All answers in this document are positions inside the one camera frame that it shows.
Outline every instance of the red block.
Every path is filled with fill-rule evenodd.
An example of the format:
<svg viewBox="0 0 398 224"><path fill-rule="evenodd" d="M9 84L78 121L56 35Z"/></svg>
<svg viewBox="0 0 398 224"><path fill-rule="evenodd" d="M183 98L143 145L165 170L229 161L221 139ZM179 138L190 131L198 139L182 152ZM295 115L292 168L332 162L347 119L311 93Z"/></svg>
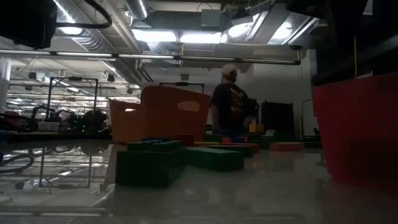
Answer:
<svg viewBox="0 0 398 224"><path fill-rule="evenodd" d="M398 73L314 88L329 173L340 182L398 187Z"/></svg>
<svg viewBox="0 0 398 224"><path fill-rule="evenodd" d="M195 136L193 134L174 134L174 140L181 141L184 146L195 145Z"/></svg>
<svg viewBox="0 0 398 224"><path fill-rule="evenodd" d="M260 147L258 144L252 144L252 143L233 143L233 142L223 142L224 145L227 146L252 146L253 147L253 153L257 154L260 151Z"/></svg>
<svg viewBox="0 0 398 224"><path fill-rule="evenodd" d="M269 150L279 152L294 152L304 150L303 142L275 142L269 144Z"/></svg>

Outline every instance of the orange block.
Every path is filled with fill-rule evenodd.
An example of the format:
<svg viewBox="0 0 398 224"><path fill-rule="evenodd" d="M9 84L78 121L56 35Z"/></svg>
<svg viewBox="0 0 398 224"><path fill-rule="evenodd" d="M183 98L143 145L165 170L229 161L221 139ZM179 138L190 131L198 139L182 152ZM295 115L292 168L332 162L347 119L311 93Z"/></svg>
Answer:
<svg viewBox="0 0 398 224"><path fill-rule="evenodd" d="M223 142L224 145L227 146L252 146L253 147L253 153L257 154L260 151L260 147L258 144L253 144L253 143L233 143L233 142Z"/></svg>
<svg viewBox="0 0 398 224"><path fill-rule="evenodd" d="M293 152L304 150L304 142L275 142L269 144L269 150L279 152Z"/></svg>

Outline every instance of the man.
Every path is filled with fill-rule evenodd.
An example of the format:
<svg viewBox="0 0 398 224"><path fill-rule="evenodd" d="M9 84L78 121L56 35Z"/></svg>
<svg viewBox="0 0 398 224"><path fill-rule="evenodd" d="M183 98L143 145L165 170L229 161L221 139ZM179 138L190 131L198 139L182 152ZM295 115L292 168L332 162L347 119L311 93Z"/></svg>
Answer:
<svg viewBox="0 0 398 224"><path fill-rule="evenodd" d="M215 88L210 101L213 133L243 133L248 96L235 84L238 70L234 65L225 65L221 72L221 84Z"/></svg>

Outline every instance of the wall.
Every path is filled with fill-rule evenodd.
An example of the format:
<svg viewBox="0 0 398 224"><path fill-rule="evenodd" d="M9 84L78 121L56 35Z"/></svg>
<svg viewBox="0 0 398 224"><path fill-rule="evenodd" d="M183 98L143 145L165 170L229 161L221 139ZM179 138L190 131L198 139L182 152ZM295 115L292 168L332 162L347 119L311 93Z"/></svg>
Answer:
<svg viewBox="0 0 398 224"><path fill-rule="evenodd" d="M293 103L294 125L296 136L300 136L300 118L302 117L302 102L312 99L310 77L314 72L314 54L307 51L302 65L266 65L254 64L246 73L238 75L237 84L250 98L257 98L261 104L264 101L275 103ZM159 82L179 82L178 68L160 70L146 68L158 85ZM190 74L190 83L204 83L205 94L211 95L221 81L221 69L186 68ZM182 87L191 91L201 92L200 87ZM313 127L313 119L305 121L308 127Z"/></svg>
<svg viewBox="0 0 398 224"><path fill-rule="evenodd" d="M255 64L251 73L240 77L238 85L250 98L274 103L293 103L297 137L300 130L299 66Z"/></svg>

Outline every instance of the green foam block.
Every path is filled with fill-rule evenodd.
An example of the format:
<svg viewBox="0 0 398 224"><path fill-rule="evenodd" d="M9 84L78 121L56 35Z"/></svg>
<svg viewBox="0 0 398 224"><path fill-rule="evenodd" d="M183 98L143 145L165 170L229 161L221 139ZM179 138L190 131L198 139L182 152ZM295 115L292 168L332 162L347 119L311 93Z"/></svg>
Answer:
<svg viewBox="0 0 398 224"><path fill-rule="evenodd" d="M231 150L236 152L242 152L245 157L253 157L254 148L253 146L243 146L243 145L209 145L206 146L212 149L223 149Z"/></svg>
<svg viewBox="0 0 398 224"><path fill-rule="evenodd" d="M209 170L231 171L243 169L242 152L211 149L207 147L187 147L188 164Z"/></svg>
<svg viewBox="0 0 398 224"><path fill-rule="evenodd" d="M128 151L118 152L115 183L139 187L169 186L185 169L187 151L179 141L142 143L130 143Z"/></svg>

